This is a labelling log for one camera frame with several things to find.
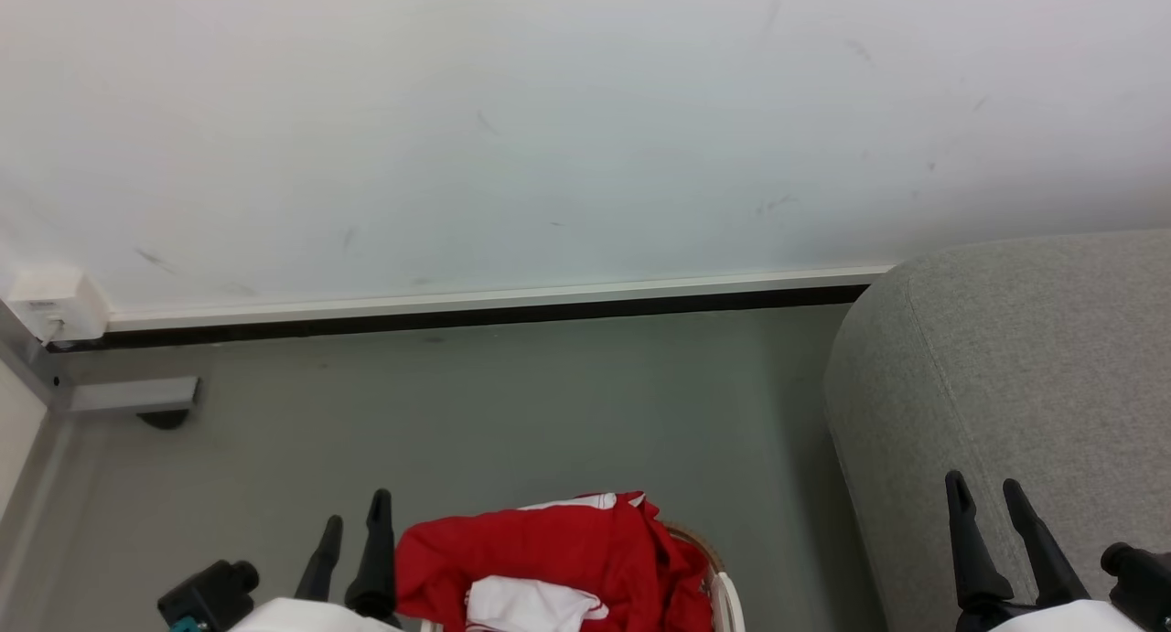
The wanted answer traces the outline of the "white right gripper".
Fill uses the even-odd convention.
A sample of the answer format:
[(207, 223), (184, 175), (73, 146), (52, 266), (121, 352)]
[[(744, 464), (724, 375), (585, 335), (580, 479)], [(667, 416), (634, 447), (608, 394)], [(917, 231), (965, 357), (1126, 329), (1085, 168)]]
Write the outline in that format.
[(1090, 595), (1057, 540), (1016, 482), (1004, 480), (1011, 523), (1025, 545), (1036, 606), (1008, 603), (1009, 581), (995, 569), (977, 523), (977, 503), (961, 470), (945, 478), (957, 604), (956, 632), (1146, 632), (1146, 600), (1088, 600)]

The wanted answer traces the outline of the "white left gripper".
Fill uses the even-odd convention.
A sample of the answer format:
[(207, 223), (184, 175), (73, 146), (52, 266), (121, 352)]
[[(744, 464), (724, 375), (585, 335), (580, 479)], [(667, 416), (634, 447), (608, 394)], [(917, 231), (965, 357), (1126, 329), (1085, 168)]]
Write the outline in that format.
[(333, 515), (297, 581), (295, 599), (268, 600), (230, 632), (405, 632), (381, 621), (398, 619), (392, 494), (385, 487), (371, 499), (365, 528), (359, 569), (345, 590), (345, 607), (328, 603), (344, 533), (343, 518)]

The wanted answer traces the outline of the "red and white jersey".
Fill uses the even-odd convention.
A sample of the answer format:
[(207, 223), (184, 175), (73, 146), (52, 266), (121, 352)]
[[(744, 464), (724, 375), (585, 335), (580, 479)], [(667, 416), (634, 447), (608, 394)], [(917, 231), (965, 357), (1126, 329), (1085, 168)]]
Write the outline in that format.
[(489, 576), (598, 597), (582, 632), (712, 632), (701, 552), (673, 540), (648, 495), (597, 493), (415, 524), (396, 549), (400, 614), (466, 628), (465, 597)]

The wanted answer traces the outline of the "grey fabric sofa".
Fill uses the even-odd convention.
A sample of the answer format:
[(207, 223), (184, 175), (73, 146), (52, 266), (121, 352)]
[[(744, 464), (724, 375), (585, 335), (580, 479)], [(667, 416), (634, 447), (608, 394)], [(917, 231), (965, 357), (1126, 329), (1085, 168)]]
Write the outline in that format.
[(916, 257), (850, 307), (826, 419), (889, 632), (953, 632), (945, 478), (997, 569), (1038, 588), (1016, 479), (1089, 595), (1101, 552), (1171, 552), (1171, 231), (992, 241)]

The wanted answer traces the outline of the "white garment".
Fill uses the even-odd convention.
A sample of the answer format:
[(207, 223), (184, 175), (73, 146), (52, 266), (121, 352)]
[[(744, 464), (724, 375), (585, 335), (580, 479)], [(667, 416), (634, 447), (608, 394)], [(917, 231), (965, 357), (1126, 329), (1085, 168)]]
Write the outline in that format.
[(543, 581), (489, 576), (466, 595), (466, 632), (581, 632), (608, 616), (598, 597)]

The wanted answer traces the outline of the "white and black baseboard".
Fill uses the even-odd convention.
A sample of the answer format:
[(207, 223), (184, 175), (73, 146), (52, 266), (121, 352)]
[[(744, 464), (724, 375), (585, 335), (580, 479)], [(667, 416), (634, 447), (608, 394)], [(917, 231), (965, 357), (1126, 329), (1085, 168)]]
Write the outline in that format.
[(117, 314), (96, 339), (55, 341), (52, 353), (191, 346), (492, 327), (611, 316), (656, 316), (852, 303), (886, 273), (885, 265), (754, 276), (656, 279), (465, 295), (408, 295), (314, 304), (230, 305), (193, 314)]

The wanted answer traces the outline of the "cream laundry basket brown rim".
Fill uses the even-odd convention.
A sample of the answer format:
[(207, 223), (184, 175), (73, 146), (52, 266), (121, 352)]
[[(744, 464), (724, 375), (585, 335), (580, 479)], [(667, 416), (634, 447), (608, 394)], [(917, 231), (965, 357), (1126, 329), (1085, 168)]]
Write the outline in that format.
[[(715, 549), (712, 549), (707, 541), (697, 533), (691, 533), (674, 522), (664, 522), (662, 525), (666, 528), (673, 540), (682, 541), (682, 543), (701, 552), (707, 561), (707, 573), (700, 582), (700, 592), (706, 595), (710, 600), (712, 632), (746, 632), (744, 606), (741, 606), (739, 595), (737, 595), (735, 583), (726, 572)], [(419, 632), (466, 632), (466, 628), (450, 631), (439, 623), (423, 619)]]

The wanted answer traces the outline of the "grey metal frame bar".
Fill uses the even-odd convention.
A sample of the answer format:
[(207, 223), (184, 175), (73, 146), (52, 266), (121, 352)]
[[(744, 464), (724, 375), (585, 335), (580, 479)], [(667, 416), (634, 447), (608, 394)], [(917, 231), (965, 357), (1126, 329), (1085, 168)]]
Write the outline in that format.
[(59, 356), (42, 346), (1, 302), (0, 364), (18, 378), (35, 401), (44, 404), (48, 412), (77, 420), (172, 410), (190, 410), (191, 415), (198, 408), (203, 389), (197, 375), (75, 385), (59, 364)]

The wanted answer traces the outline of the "white wall junction box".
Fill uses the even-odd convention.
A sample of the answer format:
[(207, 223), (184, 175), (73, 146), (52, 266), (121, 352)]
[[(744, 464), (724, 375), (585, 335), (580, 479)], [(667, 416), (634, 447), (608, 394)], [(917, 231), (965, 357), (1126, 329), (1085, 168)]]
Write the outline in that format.
[(21, 273), (4, 300), (42, 346), (93, 341), (104, 336), (109, 324), (109, 304), (100, 287), (75, 268)]

